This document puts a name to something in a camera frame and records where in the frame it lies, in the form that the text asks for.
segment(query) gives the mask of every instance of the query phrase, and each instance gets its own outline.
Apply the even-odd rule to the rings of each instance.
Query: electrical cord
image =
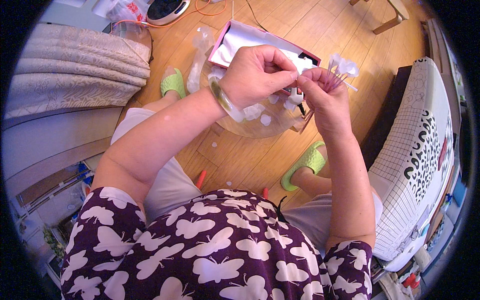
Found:
[[[225,11],[225,9],[227,8],[227,0],[224,0],[225,1],[225,6],[223,7],[222,11],[220,12],[217,12],[217,13],[205,13],[205,12],[202,12],[201,10],[204,9],[205,7],[207,7],[208,4],[210,4],[210,1],[211,0],[208,0],[208,2],[202,6],[201,8],[198,8],[198,0],[195,0],[195,10],[194,11],[191,11],[187,14],[184,14],[183,16],[181,16],[180,18],[178,18],[177,20],[171,22],[171,23],[168,23],[167,25],[153,25],[153,24],[150,24],[149,22],[142,22],[142,21],[135,21],[135,20],[121,20],[121,21],[118,21],[115,23],[114,27],[117,26],[118,24],[122,23],[122,22],[132,22],[132,23],[135,23],[135,24],[142,24],[142,25],[147,25],[147,26],[151,26],[151,27],[154,27],[154,28],[164,28],[164,27],[169,27],[169,26],[172,26],[173,24],[175,24],[176,22],[180,21],[181,19],[185,18],[186,16],[188,16],[189,14],[191,13],[194,13],[194,12],[199,12],[201,13],[202,15],[205,15],[205,16],[216,16],[216,15],[219,15],[221,13],[223,13]]]
[[[253,8],[252,6],[250,5],[250,2],[248,0],[247,1],[247,4],[248,4],[248,7],[250,7],[250,10],[252,11],[252,15],[253,15],[253,18],[255,19],[255,22],[257,22],[257,24],[263,29],[265,30],[266,32],[268,32],[268,30],[265,29],[265,27],[262,26],[262,24],[260,24],[260,22],[257,20],[257,17],[255,17],[255,13],[253,12]]]

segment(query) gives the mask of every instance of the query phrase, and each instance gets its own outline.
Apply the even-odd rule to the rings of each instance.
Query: lime green slipper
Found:
[[[296,163],[283,175],[281,184],[287,191],[294,191],[298,189],[298,186],[294,186],[290,183],[290,178],[293,173],[301,167],[309,167],[313,170],[315,175],[325,166],[325,158],[318,152],[317,147],[325,145],[323,141],[316,141],[311,144],[310,147],[300,156]]]
[[[179,93],[180,98],[185,98],[187,94],[185,93],[185,87],[183,86],[183,77],[179,69],[175,68],[174,70],[177,74],[167,76],[160,84],[162,97],[165,96],[165,93],[169,90],[175,90]]]

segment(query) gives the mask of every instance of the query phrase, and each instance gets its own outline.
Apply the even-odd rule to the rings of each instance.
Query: woman's left hand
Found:
[[[270,45],[241,47],[219,81],[232,104],[243,109],[295,82],[298,71],[283,52]]]

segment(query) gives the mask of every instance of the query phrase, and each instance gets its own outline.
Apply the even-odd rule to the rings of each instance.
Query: white shorts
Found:
[[[111,143],[113,144],[128,130],[154,114],[155,112],[145,108],[129,109],[125,119],[113,133]],[[375,221],[378,224],[383,205],[377,195],[372,194],[375,204]],[[155,182],[145,198],[144,207],[147,222],[152,222],[158,216],[164,215],[200,195],[202,195],[202,192],[185,174],[177,160],[172,157],[158,172]],[[318,195],[311,202],[300,207],[282,210],[285,219],[303,231],[322,256],[325,254],[324,248],[330,228],[331,212],[331,193]]]

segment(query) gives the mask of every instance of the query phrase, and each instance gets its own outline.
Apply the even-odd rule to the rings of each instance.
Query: black and white pattern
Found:
[[[392,260],[402,252],[401,243],[411,234],[425,210],[425,201],[429,207],[434,205],[430,203],[432,199],[424,199],[433,177],[441,171],[443,182],[449,171],[453,151],[452,124],[446,92],[444,95],[438,93],[445,99],[433,98],[437,96],[433,89],[443,86],[437,73],[438,69],[429,58],[414,62],[392,129],[369,170],[374,187],[387,185],[374,248],[374,255],[383,260]],[[446,128],[437,127],[432,106],[441,112],[440,123]],[[445,160],[440,161],[443,130]]]

